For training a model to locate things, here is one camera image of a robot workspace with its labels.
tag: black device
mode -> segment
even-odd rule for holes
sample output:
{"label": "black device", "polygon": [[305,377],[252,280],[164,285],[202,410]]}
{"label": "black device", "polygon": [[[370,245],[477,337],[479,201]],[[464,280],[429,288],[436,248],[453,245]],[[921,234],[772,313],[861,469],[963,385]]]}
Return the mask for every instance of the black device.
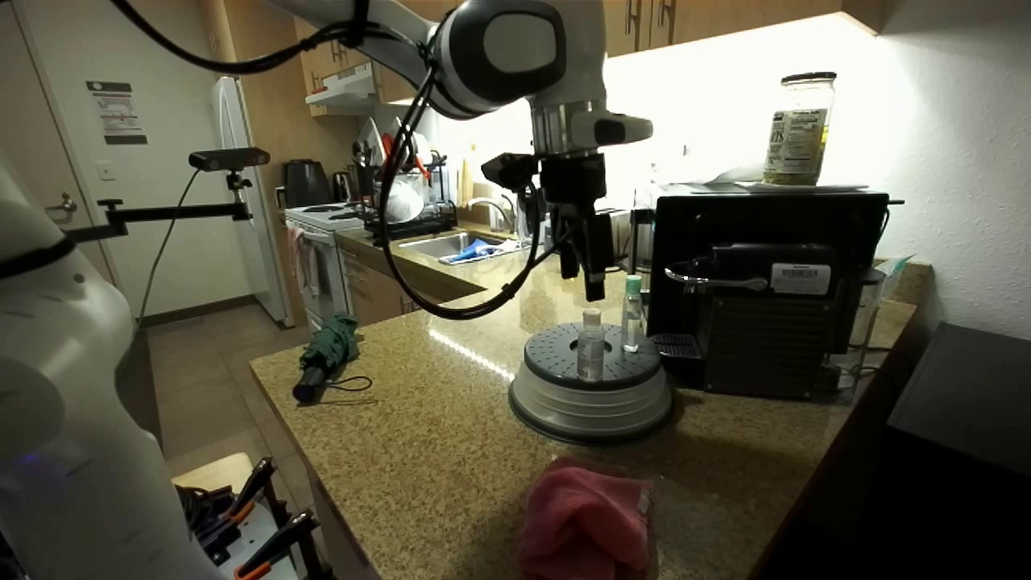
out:
{"label": "black device", "polygon": [[268,163],[264,149],[214,149],[214,152],[189,152],[189,169],[195,171],[242,171]]}
{"label": "black device", "polygon": [[812,401],[839,390],[886,192],[661,197],[649,336],[685,387]]}

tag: floor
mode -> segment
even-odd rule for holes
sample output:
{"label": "floor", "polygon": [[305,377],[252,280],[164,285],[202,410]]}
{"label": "floor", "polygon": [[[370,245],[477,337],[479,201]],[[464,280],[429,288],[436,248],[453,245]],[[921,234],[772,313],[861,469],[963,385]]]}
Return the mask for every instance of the floor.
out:
{"label": "floor", "polygon": [[254,385],[248,361],[305,341],[279,330],[258,304],[148,326],[162,444],[170,474],[225,454],[269,459],[278,494],[308,507],[302,459]]}

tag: wall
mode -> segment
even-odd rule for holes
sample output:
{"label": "wall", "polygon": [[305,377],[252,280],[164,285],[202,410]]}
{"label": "wall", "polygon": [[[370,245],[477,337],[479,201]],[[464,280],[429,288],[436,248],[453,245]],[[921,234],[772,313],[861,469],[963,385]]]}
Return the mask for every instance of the wall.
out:
{"label": "wall", "polygon": [[[1031,337],[1031,4],[894,0],[883,34],[844,21],[770,25],[607,63],[610,110],[650,115],[642,145],[607,149],[610,205],[668,182],[756,169],[782,74],[834,67],[823,185],[904,201],[881,254],[935,263],[940,315]],[[525,108],[433,119],[464,152],[525,149]]]}
{"label": "wall", "polygon": [[[162,31],[206,53],[195,4],[134,4]],[[189,176],[187,155],[217,149],[214,74],[177,62],[134,31],[107,0],[24,0],[29,43],[56,96],[59,126],[88,201],[120,197],[124,205],[175,203]],[[104,145],[88,80],[128,80],[148,145]],[[223,174],[199,174],[189,203],[230,201]],[[110,241],[122,292],[139,309],[144,275],[164,226],[132,226]],[[244,295],[248,280],[230,219],[177,224],[162,260],[148,313]]]}

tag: pink object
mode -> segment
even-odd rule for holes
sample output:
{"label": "pink object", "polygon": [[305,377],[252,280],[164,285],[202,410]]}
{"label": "pink object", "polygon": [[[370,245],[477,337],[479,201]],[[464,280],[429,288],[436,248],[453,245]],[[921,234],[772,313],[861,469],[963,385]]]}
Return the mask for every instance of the pink object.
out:
{"label": "pink object", "polygon": [[527,497],[520,561],[530,580],[632,580],[649,568],[649,489],[551,465]]}

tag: glass jar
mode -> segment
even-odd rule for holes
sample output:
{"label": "glass jar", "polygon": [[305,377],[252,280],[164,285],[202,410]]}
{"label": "glass jar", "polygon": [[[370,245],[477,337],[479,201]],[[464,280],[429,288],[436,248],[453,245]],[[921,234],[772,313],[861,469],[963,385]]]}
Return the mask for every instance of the glass jar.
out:
{"label": "glass jar", "polygon": [[781,80],[782,89],[770,129],[767,185],[812,187],[818,182],[834,80],[834,71],[790,74]]}

